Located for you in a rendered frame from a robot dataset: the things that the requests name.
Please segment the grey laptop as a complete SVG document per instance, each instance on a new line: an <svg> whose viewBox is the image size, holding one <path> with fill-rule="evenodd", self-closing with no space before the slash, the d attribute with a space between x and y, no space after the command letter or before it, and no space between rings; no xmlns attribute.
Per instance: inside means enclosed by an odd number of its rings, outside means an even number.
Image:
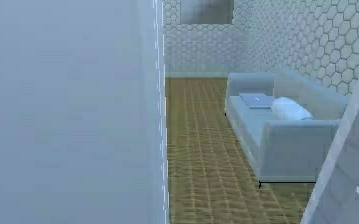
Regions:
<svg viewBox="0 0 359 224"><path fill-rule="evenodd" d="M274 96L267 96L264 93L240 93L239 96L251 109L253 108L270 108Z"/></svg>

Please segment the pale grey room door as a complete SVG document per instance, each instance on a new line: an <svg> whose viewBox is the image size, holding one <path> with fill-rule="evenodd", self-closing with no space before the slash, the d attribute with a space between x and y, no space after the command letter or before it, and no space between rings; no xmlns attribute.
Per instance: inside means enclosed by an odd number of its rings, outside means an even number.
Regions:
<svg viewBox="0 0 359 224"><path fill-rule="evenodd" d="M169 224L163 0L0 0L0 224Z"/></svg>

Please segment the white pillow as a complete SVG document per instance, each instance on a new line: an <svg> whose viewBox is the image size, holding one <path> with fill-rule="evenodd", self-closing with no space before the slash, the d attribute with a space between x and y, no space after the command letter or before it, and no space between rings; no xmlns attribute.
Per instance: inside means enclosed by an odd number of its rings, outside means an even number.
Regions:
<svg viewBox="0 0 359 224"><path fill-rule="evenodd" d="M312 114L297 102L287 97L276 98L271 106L276 117L283 120L310 120Z"/></svg>

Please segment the pale blue sofa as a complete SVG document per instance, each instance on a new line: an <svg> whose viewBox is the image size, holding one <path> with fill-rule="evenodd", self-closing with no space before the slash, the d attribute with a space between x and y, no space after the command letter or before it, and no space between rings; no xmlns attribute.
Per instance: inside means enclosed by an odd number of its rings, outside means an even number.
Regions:
<svg viewBox="0 0 359 224"><path fill-rule="evenodd" d="M286 118L280 103L251 108L244 94L291 99L312 117ZM347 104L345 96L289 69L230 73L225 116L259 183L314 183Z"/></svg>

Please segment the grey framed wall picture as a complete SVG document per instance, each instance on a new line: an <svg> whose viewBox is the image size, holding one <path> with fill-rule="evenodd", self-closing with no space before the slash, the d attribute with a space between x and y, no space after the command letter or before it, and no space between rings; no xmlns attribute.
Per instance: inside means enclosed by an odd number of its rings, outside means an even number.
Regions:
<svg viewBox="0 0 359 224"><path fill-rule="evenodd" d="M231 24L234 0L180 0L181 24Z"/></svg>

